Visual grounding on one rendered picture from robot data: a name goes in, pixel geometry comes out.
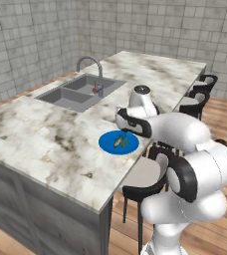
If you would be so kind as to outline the grey island cabinet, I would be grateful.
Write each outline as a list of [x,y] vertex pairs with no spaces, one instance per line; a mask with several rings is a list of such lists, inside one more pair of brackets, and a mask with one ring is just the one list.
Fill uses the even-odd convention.
[[37,255],[109,255],[111,218],[0,164],[0,228]]

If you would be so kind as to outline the blue plate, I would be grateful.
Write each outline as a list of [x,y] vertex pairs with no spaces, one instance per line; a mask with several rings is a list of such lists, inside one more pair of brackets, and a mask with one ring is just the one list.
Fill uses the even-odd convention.
[[[126,147],[118,146],[114,148],[114,141],[120,135],[127,136],[127,145]],[[136,151],[139,147],[139,141],[131,132],[116,129],[102,134],[99,138],[99,146],[107,153],[125,155]]]

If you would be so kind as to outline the grey curved tap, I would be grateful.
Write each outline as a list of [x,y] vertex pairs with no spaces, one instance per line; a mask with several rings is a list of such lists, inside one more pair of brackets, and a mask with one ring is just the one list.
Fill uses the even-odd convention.
[[94,58],[92,56],[83,56],[83,57],[80,57],[79,60],[77,61],[77,72],[80,71],[81,62],[82,62],[82,60],[85,60],[85,59],[92,60],[98,65],[99,81],[98,81],[98,84],[96,86],[94,86],[93,93],[98,94],[99,97],[102,98],[104,96],[103,67],[102,67],[101,63],[96,58]]

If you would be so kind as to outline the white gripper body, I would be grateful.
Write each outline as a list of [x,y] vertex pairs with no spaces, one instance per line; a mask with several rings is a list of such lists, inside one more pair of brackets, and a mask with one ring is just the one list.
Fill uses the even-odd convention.
[[115,108],[115,123],[119,129],[130,130],[129,119],[123,114],[122,107]]

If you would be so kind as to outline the grey double sink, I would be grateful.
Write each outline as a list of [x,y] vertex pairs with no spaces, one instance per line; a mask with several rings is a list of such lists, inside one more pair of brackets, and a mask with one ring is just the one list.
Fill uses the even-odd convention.
[[38,96],[37,100],[83,113],[102,99],[98,94],[93,93],[93,87],[98,82],[98,76],[83,74]]

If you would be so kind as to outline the cooked fish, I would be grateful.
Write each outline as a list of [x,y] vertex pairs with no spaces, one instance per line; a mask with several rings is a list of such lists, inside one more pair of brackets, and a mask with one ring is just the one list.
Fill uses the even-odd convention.
[[120,135],[117,137],[113,143],[113,147],[117,148],[118,146],[126,147],[127,145],[127,136],[126,135]]

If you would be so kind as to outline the black stool with pale seat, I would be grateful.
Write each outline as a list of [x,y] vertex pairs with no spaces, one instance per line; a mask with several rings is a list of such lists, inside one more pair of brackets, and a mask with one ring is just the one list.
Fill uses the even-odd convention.
[[218,77],[215,75],[201,75],[199,80],[194,83],[193,90],[211,93],[217,81]]
[[180,198],[171,187],[161,193],[167,176],[175,174],[178,163],[179,157],[171,149],[154,145],[121,185],[124,218],[127,201],[137,203],[138,255],[187,255],[179,243],[185,226],[180,221]]
[[208,92],[192,90],[188,97],[181,100],[179,111],[201,120],[203,108],[209,99]]

